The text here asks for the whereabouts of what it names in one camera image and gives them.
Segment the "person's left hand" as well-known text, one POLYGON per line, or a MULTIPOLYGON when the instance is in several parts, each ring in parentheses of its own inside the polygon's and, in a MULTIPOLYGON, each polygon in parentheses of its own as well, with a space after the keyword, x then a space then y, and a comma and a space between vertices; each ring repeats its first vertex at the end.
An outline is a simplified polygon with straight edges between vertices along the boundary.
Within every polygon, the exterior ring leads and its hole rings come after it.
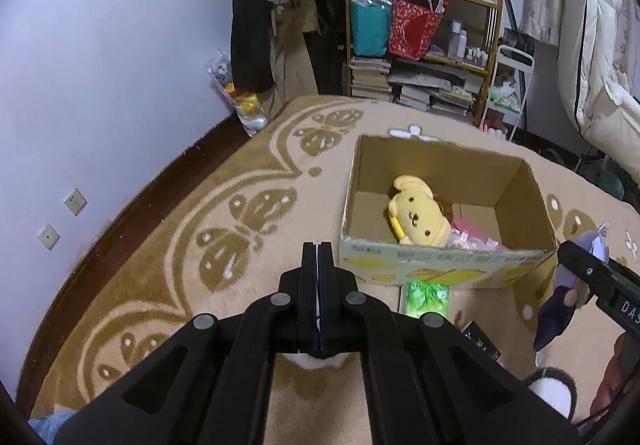
POLYGON ((620 335, 614 344, 613 356, 608 361, 602 381, 598 387, 596 396, 590 406, 590 415, 593 416, 612 403, 615 391, 622 385, 622 373, 620 372, 620 360, 626 343, 626 333, 620 335))

